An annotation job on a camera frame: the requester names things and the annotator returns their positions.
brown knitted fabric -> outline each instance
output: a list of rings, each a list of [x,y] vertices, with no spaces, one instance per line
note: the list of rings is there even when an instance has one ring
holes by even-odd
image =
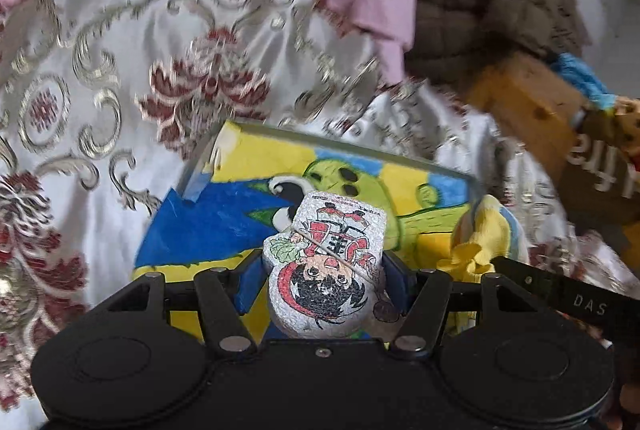
[[[518,48],[579,56],[584,39],[575,0],[418,0],[405,64],[412,76],[459,82]]]

glittery foam piece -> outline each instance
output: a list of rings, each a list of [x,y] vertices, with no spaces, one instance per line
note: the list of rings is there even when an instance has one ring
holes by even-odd
[[[268,296],[274,324],[294,338],[341,338],[367,330],[375,312],[386,312],[391,305],[382,269],[385,212],[312,191],[292,226],[340,258],[294,229],[267,238],[263,262],[271,273]]]

green cartoon creature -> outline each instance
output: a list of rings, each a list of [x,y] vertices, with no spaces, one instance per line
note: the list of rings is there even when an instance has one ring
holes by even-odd
[[[337,159],[312,162],[303,177],[316,190],[353,197],[384,209],[385,249],[400,251],[405,258],[414,259],[420,235],[453,232],[458,220],[468,209],[467,204],[435,207],[438,190],[424,184],[417,190],[418,203],[423,209],[409,215],[396,215],[391,197],[378,178]]]

floral pattern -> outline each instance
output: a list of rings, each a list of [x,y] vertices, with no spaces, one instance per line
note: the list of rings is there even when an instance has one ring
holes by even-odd
[[[0,179],[0,408],[32,396],[29,369],[38,348],[85,307],[84,257],[60,258],[50,201],[29,172]]]
[[[352,23],[348,16],[329,9],[326,0],[316,0],[314,10],[321,16],[324,16],[324,18],[334,27],[339,38],[344,38],[350,32],[360,30]]]
[[[31,101],[29,108],[29,118],[31,126],[38,133],[43,130],[49,130],[58,116],[58,98],[47,89],[45,92],[38,94]]]
[[[150,70],[152,93],[138,105],[145,119],[158,123],[158,142],[188,159],[210,128],[227,117],[263,121],[260,110],[270,82],[248,69],[236,36],[226,28],[197,38],[185,60],[162,62]]]

blue yarn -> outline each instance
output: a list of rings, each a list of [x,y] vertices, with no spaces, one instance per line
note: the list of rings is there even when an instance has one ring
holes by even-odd
[[[572,54],[560,54],[551,64],[551,70],[571,84],[589,101],[601,110],[610,110],[617,96],[610,94],[607,87],[593,73],[591,67]]]

